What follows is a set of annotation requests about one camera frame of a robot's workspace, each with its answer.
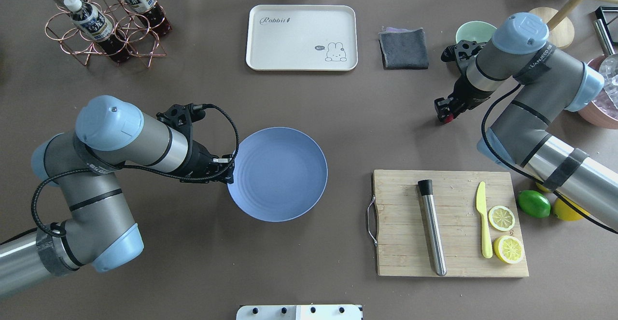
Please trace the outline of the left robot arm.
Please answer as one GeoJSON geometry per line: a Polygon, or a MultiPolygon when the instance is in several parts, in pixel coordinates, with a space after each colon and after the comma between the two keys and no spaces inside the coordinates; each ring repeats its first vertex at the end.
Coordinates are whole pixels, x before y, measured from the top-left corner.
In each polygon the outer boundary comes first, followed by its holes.
{"type": "Polygon", "coordinates": [[[239,149],[211,154],[194,122],[213,104],[172,105],[150,117],[103,95],[80,111],[74,131],[40,145],[31,166],[41,179],[31,204],[35,228],[1,244],[1,297],[84,265],[108,272],[141,254],[138,224],[115,175],[139,169],[183,183],[232,184],[239,149]]]}

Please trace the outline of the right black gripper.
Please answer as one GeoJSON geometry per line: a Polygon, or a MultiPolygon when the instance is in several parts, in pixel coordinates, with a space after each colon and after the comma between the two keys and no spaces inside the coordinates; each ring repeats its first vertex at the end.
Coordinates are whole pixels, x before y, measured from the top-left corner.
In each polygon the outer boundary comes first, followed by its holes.
{"type": "Polygon", "coordinates": [[[459,114],[472,110],[485,102],[493,91],[485,91],[475,87],[465,74],[455,81],[453,92],[448,97],[434,100],[435,112],[442,124],[452,122],[459,114]]]}

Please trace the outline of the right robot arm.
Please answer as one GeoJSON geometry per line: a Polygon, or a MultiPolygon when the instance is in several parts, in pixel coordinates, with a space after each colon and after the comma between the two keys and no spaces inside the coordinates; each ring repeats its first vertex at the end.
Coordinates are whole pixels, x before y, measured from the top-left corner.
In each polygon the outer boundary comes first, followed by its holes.
{"type": "Polygon", "coordinates": [[[447,124],[485,102],[514,78],[521,91],[489,128],[478,149],[495,162],[532,172],[543,187],[565,195],[610,228],[618,225],[617,175],[547,132],[561,111],[578,111],[601,92],[604,78],[548,41],[549,29],[534,14],[510,16],[468,60],[454,91],[435,100],[447,124]]]}

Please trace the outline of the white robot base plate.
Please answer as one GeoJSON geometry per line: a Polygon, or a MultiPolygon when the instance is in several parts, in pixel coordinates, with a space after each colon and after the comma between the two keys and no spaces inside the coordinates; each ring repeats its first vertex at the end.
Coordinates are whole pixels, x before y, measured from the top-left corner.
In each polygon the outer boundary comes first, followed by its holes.
{"type": "Polygon", "coordinates": [[[236,314],[237,320],[362,320],[361,305],[245,305],[236,314]]]}

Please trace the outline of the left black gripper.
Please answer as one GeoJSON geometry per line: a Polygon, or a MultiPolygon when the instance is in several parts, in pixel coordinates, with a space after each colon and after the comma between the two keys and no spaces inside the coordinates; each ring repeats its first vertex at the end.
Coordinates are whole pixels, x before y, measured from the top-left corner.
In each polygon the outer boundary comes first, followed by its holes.
{"type": "MultiPolygon", "coordinates": [[[[236,155],[233,153],[218,157],[208,152],[207,148],[197,141],[191,142],[191,153],[188,163],[181,168],[181,177],[184,178],[203,178],[218,173],[223,166],[234,162],[236,155]]],[[[224,172],[219,175],[219,181],[225,184],[234,183],[233,172],[224,172]]]]}

